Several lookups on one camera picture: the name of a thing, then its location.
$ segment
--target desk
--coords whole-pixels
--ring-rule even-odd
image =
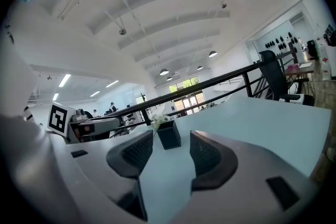
[[[310,60],[310,61],[305,61],[302,63],[299,63],[299,66],[303,63],[311,63],[310,67],[306,67],[306,68],[287,68],[285,70],[285,76],[289,76],[292,78],[292,76],[301,76],[304,78],[308,78],[307,74],[312,74],[314,73],[315,70],[315,60]],[[314,78],[311,77],[311,80],[313,82],[313,87],[310,85],[310,83],[308,82],[308,94],[309,94],[309,87],[311,88],[311,91],[315,97],[315,84],[314,84]]]
[[[182,146],[165,151],[156,134],[153,153],[140,175],[148,222],[167,223],[190,199],[191,180],[196,176],[189,154],[190,130],[263,146],[309,177],[322,152],[330,118],[327,109],[232,97],[176,119]],[[133,132],[148,129],[152,128],[140,125]]]

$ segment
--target small black box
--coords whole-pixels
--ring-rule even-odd
[[[175,121],[161,123],[157,134],[165,150],[181,146],[181,137]]]

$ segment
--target black slot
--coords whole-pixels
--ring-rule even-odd
[[[280,176],[267,178],[267,185],[272,190],[273,194],[277,197],[278,202],[284,211],[294,205],[299,197],[287,184],[287,182]]]
[[[86,151],[84,150],[79,150],[79,151],[74,151],[74,152],[71,152],[72,156],[74,158],[77,158],[77,157],[80,157],[80,156],[84,156],[86,154],[88,154]]]

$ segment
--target ceiling sprinkler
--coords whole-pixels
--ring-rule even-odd
[[[124,36],[124,35],[126,35],[126,29],[120,29],[120,31],[119,31],[119,34],[121,35],[121,36]]]

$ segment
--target office chair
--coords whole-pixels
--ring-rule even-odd
[[[293,83],[297,82],[300,84],[309,81],[309,79],[296,79],[288,85],[274,52],[265,50],[259,54],[262,58],[260,70],[273,92],[273,100],[285,101],[287,103],[292,101],[291,103],[314,106],[315,99],[313,96],[306,94],[288,94],[288,89]]]

